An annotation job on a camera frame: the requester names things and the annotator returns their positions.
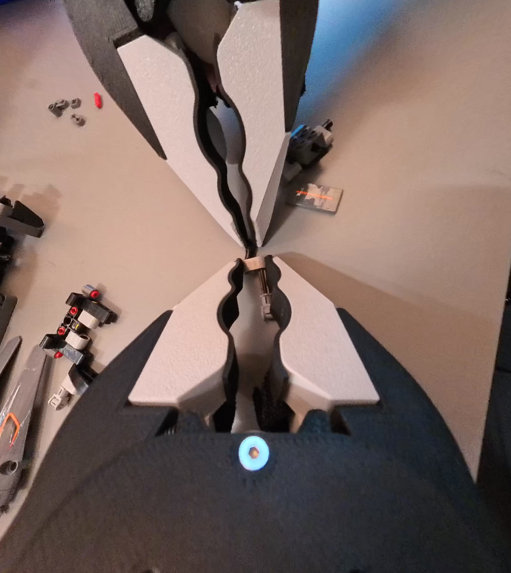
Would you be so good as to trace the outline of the black axle white connector subassembly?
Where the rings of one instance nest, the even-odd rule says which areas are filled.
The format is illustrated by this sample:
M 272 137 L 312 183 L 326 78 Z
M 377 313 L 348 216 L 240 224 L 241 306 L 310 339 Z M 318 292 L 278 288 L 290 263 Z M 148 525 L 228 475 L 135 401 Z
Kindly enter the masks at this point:
M 264 257 L 255 256 L 244 260 L 245 272 L 257 278 L 259 288 L 259 305 L 265 321 L 277 321 L 272 312 L 272 291 L 268 282 L 266 261 Z

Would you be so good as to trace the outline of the black white lego frame subassembly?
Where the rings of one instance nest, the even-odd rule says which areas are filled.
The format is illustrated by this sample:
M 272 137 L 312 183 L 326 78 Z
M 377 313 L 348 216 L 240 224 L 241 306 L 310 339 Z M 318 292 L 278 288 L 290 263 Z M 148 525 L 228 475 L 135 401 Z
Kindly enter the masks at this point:
M 98 376 L 93 368 L 93 339 L 90 333 L 115 323 L 118 315 L 103 304 L 101 289 L 90 284 L 84 285 L 81 292 L 72 292 L 66 299 L 66 305 L 68 311 L 57 331 L 45 334 L 39 347 L 52 359 L 65 358 L 71 362 L 61 385 L 67 387 L 73 397 L 79 397 Z

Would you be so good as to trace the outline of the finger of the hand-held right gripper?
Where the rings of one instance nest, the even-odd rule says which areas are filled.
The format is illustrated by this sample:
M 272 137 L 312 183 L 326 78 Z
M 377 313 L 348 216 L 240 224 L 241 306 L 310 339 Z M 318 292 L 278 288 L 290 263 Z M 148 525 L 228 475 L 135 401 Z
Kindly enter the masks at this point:
M 207 100 L 180 37 L 170 34 L 161 41 L 140 35 L 117 53 L 169 167 L 238 244 L 251 247 L 226 162 L 210 138 Z
M 253 240 L 261 247 L 286 157 L 280 2 L 239 4 L 216 48 L 219 78 L 232 111 L 223 121 L 230 182 Z

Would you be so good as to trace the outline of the grey blue lego block subassembly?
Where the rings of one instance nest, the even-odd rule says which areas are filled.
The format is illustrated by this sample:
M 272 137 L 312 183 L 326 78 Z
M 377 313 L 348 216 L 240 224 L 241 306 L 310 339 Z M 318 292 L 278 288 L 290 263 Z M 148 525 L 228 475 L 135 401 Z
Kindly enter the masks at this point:
M 333 121 L 328 119 L 316 127 L 302 124 L 289 139 L 282 180 L 289 183 L 302 171 L 313 167 L 332 148 Z

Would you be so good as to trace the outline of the clear orange-striped lego panel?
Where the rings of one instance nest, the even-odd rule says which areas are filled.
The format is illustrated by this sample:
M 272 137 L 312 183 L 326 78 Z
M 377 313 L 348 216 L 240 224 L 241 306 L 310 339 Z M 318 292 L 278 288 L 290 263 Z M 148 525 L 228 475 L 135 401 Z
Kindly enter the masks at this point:
M 287 192 L 285 203 L 301 209 L 335 215 L 344 190 L 316 183 L 302 183 Z

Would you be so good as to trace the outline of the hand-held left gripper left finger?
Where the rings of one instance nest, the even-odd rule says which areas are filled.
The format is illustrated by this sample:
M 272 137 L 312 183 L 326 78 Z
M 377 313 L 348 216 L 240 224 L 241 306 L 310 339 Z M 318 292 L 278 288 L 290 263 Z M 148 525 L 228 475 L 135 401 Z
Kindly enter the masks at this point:
M 171 311 L 128 400 L 193 412 L 231 432 L 239 369 L 231 326 L 239 316 L 244 262 L 225 265 Z

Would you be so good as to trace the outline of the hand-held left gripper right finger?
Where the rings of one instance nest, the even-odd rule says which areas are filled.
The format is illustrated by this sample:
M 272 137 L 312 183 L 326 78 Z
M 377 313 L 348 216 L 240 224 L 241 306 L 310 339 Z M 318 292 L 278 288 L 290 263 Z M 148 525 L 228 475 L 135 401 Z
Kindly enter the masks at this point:
M 278 325 L 265 407 L 296 432 L 312 411 L 371 406 L 379 394 L 334 303 L 280 257 L 265 258 L 270 311 Z

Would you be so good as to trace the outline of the small light grey lego connector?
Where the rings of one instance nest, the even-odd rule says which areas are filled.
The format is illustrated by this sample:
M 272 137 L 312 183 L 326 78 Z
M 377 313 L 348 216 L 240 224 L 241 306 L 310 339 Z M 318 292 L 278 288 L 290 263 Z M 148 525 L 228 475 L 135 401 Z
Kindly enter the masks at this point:
M 58 412 L 70 404 L 72 397 L 73 393 L 67 387 L 61 385 L 59 390 L 47 401 L 47 404 Z

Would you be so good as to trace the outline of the silver orange-striped lego panel subassembly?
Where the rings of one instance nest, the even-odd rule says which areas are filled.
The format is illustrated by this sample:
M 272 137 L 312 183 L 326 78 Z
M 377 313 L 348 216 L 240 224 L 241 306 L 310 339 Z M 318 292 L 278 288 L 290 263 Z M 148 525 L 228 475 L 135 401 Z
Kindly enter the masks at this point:
M 16 336 L 1 349 L 0 381 L 21 343 L 22 337 Z M 44 350 L 33 346 L 24 370 L 0 405 L 0 514 L 13 498 L 21 478 L 27 433 L 46 359 Z

